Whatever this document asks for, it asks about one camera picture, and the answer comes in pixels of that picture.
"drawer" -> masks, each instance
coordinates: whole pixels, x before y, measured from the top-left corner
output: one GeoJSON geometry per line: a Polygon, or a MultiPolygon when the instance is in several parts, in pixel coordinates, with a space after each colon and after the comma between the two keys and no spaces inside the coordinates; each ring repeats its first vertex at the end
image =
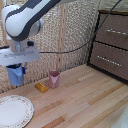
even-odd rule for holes
{"type": "MultiPolygon", "coordinates": [[[[99,24],[106,15],[100,15],[99,24]]],[[[128,16],[110,15],[98,31],[95,40],[128,49],[128,16]]]]}
{"type": "Polygon", "coordinates": [[[90,63],[128,80],[128,52],[94,42],[90,63]]]}

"wicker wall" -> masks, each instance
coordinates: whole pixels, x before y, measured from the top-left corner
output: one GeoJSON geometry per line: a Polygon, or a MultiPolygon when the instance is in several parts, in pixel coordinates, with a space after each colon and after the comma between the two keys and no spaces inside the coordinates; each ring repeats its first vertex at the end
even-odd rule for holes
{"type": "MultiPolygon", "coordinates": [[[[42,32],[31,39],[36,41],[40,51],[69,51],[81,46],[93,33],[100,1],[77,0],[66,4],[66,7],[62,5],[51,9],[42,17],[45,23],[42,32]],[[63,37],[60,34],[62,28],[65,30],[63,37]]],[[[18,3],[20,6],[25,2],[26,0],[7,0],[7,4],[18,3]]],[[[102,0],[100,7],[109,6],[110,0],[102,0]]],[[[3,46],[5,41],[1,26],[0,19],[0,46],[3,46]]],[[[24,85],[47,77],[50,70],[64,71],[86,63],[86,53],[88,47],[65,55],[41,54],[40,60],[28,63],[24,85]]],[[[0,93],[9,89],[6,68],[0,67],[0,93]]]]}
{"type": "MultiPolygon", "coordinates": [[[[100,9],[111,8],[118,0],[101,0],[100,9]]],[[[116,8],[128,8],[128,0],[122,0],[116,8]]]]}

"chest of drawers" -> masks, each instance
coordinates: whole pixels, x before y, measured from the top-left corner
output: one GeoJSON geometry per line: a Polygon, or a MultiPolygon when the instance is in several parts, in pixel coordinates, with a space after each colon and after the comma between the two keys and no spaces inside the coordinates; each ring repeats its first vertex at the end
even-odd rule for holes
{"type": "MultiPolygon", "coordinates": [[[[107,13],[99,10],[96,29],[107,13]]],[[[128,10],[109,15],[92,42],[88,65],[128,82],[128,10]]]]}

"wooden table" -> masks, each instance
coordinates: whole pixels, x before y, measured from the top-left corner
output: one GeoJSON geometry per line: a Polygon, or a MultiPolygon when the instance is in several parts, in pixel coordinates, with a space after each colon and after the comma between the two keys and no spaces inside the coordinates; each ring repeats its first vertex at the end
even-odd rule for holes
{"type": "Polygon", "coordinates": [[[0,98],[20,95],[31,100],[34,115],[25,128],[110,128],[128,102],[128,86],[86,65],[61,73],[60,86],[48,78],[8,91],[0,98]],[[41,82],[49,90],[34,86],[41,82]]]}

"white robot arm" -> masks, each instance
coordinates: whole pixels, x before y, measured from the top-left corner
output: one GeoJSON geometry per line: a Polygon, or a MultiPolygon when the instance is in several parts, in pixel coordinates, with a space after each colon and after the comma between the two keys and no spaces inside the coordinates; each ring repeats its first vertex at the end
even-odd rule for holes
{"type": "Polygon", "coordinates": [[[28,37],[36,35],[43,28],[42,16],[55,5],[74,0],[28,0],[21,8],[9,5],[2,9],[3,26],[9,48],[0,48],[0,65],[6,66],[10,83],[18,86],[24,82],[22,63],[40,59],[39,50],[28,37]]]}

